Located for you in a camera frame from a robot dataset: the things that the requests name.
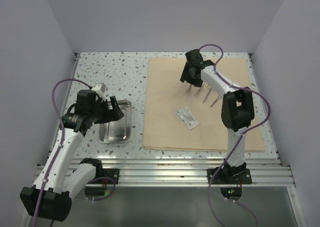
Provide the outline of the small steel scissors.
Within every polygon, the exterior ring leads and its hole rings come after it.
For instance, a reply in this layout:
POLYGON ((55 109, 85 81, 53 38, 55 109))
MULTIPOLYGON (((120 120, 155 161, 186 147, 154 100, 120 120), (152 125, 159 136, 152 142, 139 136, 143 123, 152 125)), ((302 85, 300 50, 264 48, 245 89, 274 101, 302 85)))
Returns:
POLYGON ((207 101, 208 97, 210 96, 211 92, 213 91, 213 88, 210 85, 207 85, 207 94, 205 95, 203 99, 203 104, 207 101))

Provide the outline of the steel hemostat forceps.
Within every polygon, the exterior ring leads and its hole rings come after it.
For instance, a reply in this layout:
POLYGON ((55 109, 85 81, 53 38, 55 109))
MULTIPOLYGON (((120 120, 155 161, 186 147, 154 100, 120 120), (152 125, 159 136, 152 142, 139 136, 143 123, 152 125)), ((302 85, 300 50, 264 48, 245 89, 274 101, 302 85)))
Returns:
POLYGON ((212 108, 222 97, 219 95, 214 102, 210 105, 210 108, 212 108))

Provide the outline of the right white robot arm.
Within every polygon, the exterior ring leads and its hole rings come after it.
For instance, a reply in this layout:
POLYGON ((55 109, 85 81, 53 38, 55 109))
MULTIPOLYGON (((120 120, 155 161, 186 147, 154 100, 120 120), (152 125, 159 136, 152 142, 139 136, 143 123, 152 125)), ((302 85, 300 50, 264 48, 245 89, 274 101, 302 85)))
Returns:
POLYGON ((209 182, 236 184, 241 178, 246 178, 245 132, 255 118, 250 89, 233 84, 211 60, 201 57, 187 58, 180 81, 199 88, 206 83, 222 98, 221 120, 227 128, 227 156, 222 166, 209 174, 209 182))

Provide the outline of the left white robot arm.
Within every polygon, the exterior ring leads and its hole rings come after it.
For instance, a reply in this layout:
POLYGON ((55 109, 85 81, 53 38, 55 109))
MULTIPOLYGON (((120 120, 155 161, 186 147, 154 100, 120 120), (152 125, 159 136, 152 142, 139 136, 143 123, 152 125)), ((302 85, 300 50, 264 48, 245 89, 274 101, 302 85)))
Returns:
POLYGON ((67 171, 74 153, 94 124, 115 122, 124 117, 117 99, 109 101, 92 90, 80 91, 76 102, 62 116, 57 142, 41 173, 31 187, 23 187, 20 199, 30 216, 63 222, 70 213, 73 199, 86 184, 116 185, 107 177, 102 162, 84 158, 69 177, 67 171))

